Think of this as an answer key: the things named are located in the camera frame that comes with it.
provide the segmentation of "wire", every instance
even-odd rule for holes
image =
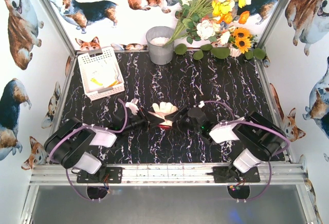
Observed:
[[[266,187],[256,197],[247,198],[246,199],[247,202],[256,200],[256,199],[260,198],[261,196],[263,196],[264,193],[267,191],[269,185],[271,184],[271,180],[272,180],[272,166],[271,166],[271,163],[269,161],[267,163],[268,163],[268,166],[269,166],[269,178],[268,178],[268,182],[267,182]]]
[[[232,109],[224,102],[220,102],[220,101],[204,101],[204,103],[218,103],[221,106],[223,106],[224,108],[226,108],[226,110],[231,114],[232,119],[235,120],[235,116],[234,113],[232,111]]]
[[[125,103],[119,98],[118,101],[123,105],[124,108],[124,113],[125,113],[125,120],[124,120],[124,124],[121,128],[121,130],[110,130],[110,129],[105,129],[106,131],[110,132],[110,133],[121,133],[124,129],[125,126],[127,125],[127,120],[128,120],[128,113],[127,113],[127,108],[125,106]],[[68,138],[70,138],[71,136],[73,136],[74,134],[78,133],[79,131],[83,130],[83,129],[87,129],[87,128],[92,128],[92,125],[82,125],[79,128],[73,130],[71,133],[69,133],[68,135],[66,135],[61,141],[59,141],[55,147],[51,150],[50,154],[49,154],[49,158],[51,161],[56,162],[53,159],[53,154],[55,153],[55,151],[59,148],[59,146],[61,146]]]
[[[78,190],[74,187],[72,181],[70,180],[70,177],[68,175],[68,171],[66,169],[66,178],[67,178],[67,181],[69,182],[69,184],[71,185],[71,187],[73,188],[73,190],[76,192],[76,194],[81,197],[82,199],[84,200],[87,200],[87,201],[91,201],[91,202],[94,202],[93,199],[90,199],[90,198],[86,198],[85,196],[83,196],[80,192],[78,192]]]
[[[265,127],[265,126],[263,126],[263,125],[258,125],[258,124],[255,124],[255,123],[251,123],[251,122],[248,122],[248,121],[242,121],[242,120],[234,120],[234,121],[230,121],[230,122],[228,122],[227,124],[228,124],[228,125],[229,125],[229,124],[244,124],[244,125],[254,126],[254,127],[257,127],[257,128],[263,129],[263,130],[266,130],[266,131],[268,131],[268,132],[270,132],[270,133],[272,133],[272,134],[278,136],[279,138],[283,139],[283,140],[287,143],[287,145],[286,145],[284,148],[282,148],[282,149],[276,151],[276,152],[274,153],[273,156],[276,156],[277,154],[279,154],[279,153],[285,151],[285,150],[288,149],[288,148],[290,147],[290,145],[291,145],[290,140],[287,139],[285,136],[283,136],[281,133],[279,133],[279,132],[277,132],[277,131],[275,131],[275,130],[272,130],[272,129],[270,129],[270,128],[267,128],[267,127]]]

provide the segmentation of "orange flower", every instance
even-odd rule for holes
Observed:
[[[249,16],[250,16],[249,11],[245,11],[245,12],[241,13],[240,18],[239,18],[239,24],[244,25],[247,22]]]
[[[226,23],[226,24],[230,24],[233,20],[233,17],[232,17],[232,13],[229,12],[228,14],[224,15],[224,18],[223,18],[223,21]]]

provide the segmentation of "green leaf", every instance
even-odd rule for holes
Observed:
[[[189,14],[189,10],[184,10],[183,11],[183,14],[182,14],[182,17],[186,17],[187,15]]]
[[[199,15],[197,15],[196,13],[192,15],[192,20],[196,23],[198,23],[200,21],[200,17]]]
[[[186,41],[187,41],[189,44],[192,44],[192,43],[193,43],[193,39],[192,39],[190,36],[188,36],[188,37],[186,38]]]
[[[188,22],[191,22],[192,20],[190,18],[185,18],[183,19],[182,23],[185,24],[185,23],[188,23]]]
[[[197,61],[201,60],[204,57],[202,50],[199,50],[193,54],[193,58]]]
[[[217,37],[215,35],[208,38],[208,40],[212,43],[217,42]]]
[[[186,10],[190,10],[191,9],[190,6],[189,5],[186,5],[186,4],[183,5],[183,8],[186,9]]]
[[[212,48],[211,53],[218,59],[226,59],[230,55],[229,48]]]
[[[190,28],[190,29],[193,29],[195,27],[194,23],[192,21],[188,22],[187,26]]]
[[[255,48],[254,51],[253,51],[253,55],[259,59],[259,60],[262,60],[265,58],[265,51],[263,49],[260,49],[260,48]]]
[[[205,44],[205,45],[202,45],[200,48],[201,48],[201,50],[204,50],[204,51],[210,51],[213,47],[211,44]]]
[[[180,11],[176,11],[175,12],[175,18],[180,18],[181,16],[181,12]]]
[[[248,50],[248,52],[245,52],[245,57],[247,60],[251,60],[253,58],[253,52]]]
[[[178,55],[185,54],[187,51],[187,46],[184,43],[178,44],[175,48],[175,53]]]

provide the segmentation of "white glove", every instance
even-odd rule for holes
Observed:
[[[167,102],[167,103],[166,102],[160,102],[160,106],[156,103],[153,103],[152,107],[153,107],[154,113],[150,112],[150,111],[149,111],[149,113],[156,116],[156,117],[164,119],[164,122],[161,123],[160,125],[166,125],[166,126],[172,126],[173,125],[173,122],[170,121],[170,120],[166,120],[165,116],[176,112],[178,110],[178,108],[176,106],[174,106],[170,102]]]

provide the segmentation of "sunflower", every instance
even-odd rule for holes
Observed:
[[[251,34],[250,34],[249,30],[240,27],[240,28],[236,28],[234,30],[233,36],[235,38],[247,38],[247,37],[251,36]]]
[[[251,48],[251,41],[248,38],[235,38],[235,45],[241,53],[245,53]]]

